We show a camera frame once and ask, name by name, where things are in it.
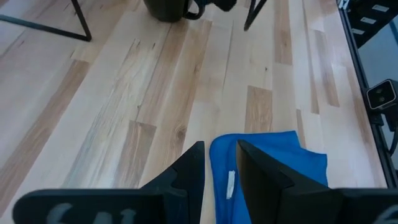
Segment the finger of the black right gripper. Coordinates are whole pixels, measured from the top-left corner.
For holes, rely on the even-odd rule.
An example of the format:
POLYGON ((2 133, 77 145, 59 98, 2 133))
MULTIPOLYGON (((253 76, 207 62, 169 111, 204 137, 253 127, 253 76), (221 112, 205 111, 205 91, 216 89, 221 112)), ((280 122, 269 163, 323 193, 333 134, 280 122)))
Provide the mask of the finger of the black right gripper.
POLYGON ((204 6, 214 4, 222 11, 229 12, 233 7, 235 7, 237 0, 201 0, 201 2, 204 6))

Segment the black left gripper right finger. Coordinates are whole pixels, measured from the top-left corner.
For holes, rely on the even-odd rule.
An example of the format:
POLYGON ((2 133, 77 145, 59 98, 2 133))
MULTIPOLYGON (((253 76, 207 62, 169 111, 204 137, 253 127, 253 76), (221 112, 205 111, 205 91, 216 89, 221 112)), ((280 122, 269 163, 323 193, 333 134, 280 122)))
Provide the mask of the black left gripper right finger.
POLYGON ((237 168, 252 224, 398 224, 398 189, 331 189, 244 140, 237 168))

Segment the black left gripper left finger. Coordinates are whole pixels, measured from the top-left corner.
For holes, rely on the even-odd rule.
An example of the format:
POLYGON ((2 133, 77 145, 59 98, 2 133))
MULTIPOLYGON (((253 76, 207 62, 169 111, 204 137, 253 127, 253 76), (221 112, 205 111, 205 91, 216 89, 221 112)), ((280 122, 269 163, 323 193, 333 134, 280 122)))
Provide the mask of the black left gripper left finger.
POLYGON ((139 189, 42 189, 22 196, 14 224, 199 224, 205 143, 139 189))

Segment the black glossy mug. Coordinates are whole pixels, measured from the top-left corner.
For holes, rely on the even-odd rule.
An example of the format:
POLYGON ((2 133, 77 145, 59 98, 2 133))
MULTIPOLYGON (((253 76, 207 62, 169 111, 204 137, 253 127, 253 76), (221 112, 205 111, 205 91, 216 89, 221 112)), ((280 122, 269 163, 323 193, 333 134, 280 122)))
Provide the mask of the black glossy mug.
POLYGON ((205 0, 143 0, 150 14, 162 22, 178 22, 180 19, 198 20, 205 12, 205 0), (189 11, 192 3, 198 12, 189 11))

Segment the wooden shelf with black legs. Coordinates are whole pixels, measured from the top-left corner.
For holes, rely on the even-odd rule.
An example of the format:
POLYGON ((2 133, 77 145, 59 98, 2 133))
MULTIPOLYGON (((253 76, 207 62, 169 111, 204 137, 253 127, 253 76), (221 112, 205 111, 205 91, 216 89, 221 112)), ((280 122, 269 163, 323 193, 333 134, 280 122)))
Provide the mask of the wooden shelf with black legs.
MULTIPOLYGON (((66 31, 66 30, 56 29, 54 27, 49 27, 49 26, 45 26, 42 24, 25 21, 22 19, 6 16, 3 14, 0 14, 0 21, 8 22, 11 24, 16 24, 19 26, 28 27, 28 28, 35 29, 35 30, 49 32, 51 34, 57 34, 57 35, 69 37, 69 38, 76 39, 76 40, 90 42, 92 40, 92 35, 91 35, 90 29, 88 27, 88 24, 86 23, 85 17, 82 13, 80 4, 78 3, 78 0, 70 0, 70 1, 73 5, 75 12, 76 12, 76 15, 78 16, 78 19, 80 21, 80 24, 81 24, 83 30, 84 30, 85 35, 72 33, 72 32, 66 31)), ((251 24, 254 22, 257 15, 259 14, 259 12, 264 7, 264 5, 267 1, 268 0, 259 0, 259 2, 257 2, 257 0, 250 0, 248 16, 244 23, 245 31, 247 31, 251 27, 251 24)))

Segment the blue folded cloth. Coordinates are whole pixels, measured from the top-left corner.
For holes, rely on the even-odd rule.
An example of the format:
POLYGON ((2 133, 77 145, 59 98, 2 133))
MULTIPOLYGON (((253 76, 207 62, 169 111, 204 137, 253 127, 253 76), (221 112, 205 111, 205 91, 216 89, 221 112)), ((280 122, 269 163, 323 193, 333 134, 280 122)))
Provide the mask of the blue folded cloth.
POLYGON ((328 185, 326 154, 302 148, 295 131, 219 136, 210 145, 216 224, 251 224, 236 165, 236 143, 240 139, 297 172, 328 185))

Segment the black device with white labels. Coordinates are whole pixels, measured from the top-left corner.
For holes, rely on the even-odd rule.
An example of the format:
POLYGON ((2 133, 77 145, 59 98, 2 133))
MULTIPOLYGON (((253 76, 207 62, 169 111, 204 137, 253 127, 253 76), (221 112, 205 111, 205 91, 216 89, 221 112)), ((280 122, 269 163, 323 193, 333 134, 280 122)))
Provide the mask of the black device with white labels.
POLYGON ((398 16, 398 0, 337 0, 346 11, 357 48, 398 16))

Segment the black front frame crossbar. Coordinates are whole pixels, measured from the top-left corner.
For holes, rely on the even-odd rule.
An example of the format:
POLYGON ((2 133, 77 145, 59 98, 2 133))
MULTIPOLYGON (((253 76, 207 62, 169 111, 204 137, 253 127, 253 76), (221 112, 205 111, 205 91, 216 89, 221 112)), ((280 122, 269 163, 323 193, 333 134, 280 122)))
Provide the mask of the black front frame crossbar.
POLYGON ((387 186, 398 189, 398 146, 395 153, 389 155, 394 133, 389 129, 386 117, 372 110, 366 98, 366 91, 384 80, 398 81, 398 16, 357 48, 347 13, 339 7, 338 10, 363 98, 366 124, 370 126, 375 143, 372 150, 377 158, 373 166, 381 166, 387 186))

